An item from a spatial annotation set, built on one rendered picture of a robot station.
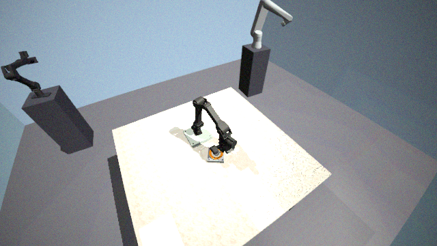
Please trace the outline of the orange round plate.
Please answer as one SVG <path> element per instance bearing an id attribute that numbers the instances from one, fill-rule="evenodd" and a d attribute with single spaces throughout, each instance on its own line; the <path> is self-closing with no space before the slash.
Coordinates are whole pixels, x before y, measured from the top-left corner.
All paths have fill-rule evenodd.
<path id="1" fill-rule="evenodd" d="M 218 151 L 220 152 L 218 152 L 218 155 L 217 156 L 215 156 L 213 153 L 212 153 L 212 151 L 210 150 L 209 151 L 209 155 L 210 155 L 210 158 L 211 159 L 214 159 L 214 160 L 219 160 L 219 159 L 221 159 L 222 158 L 222 156 L 223 156 L 223 152 L 221 152 L 219 149 L 218 149 Z"/>

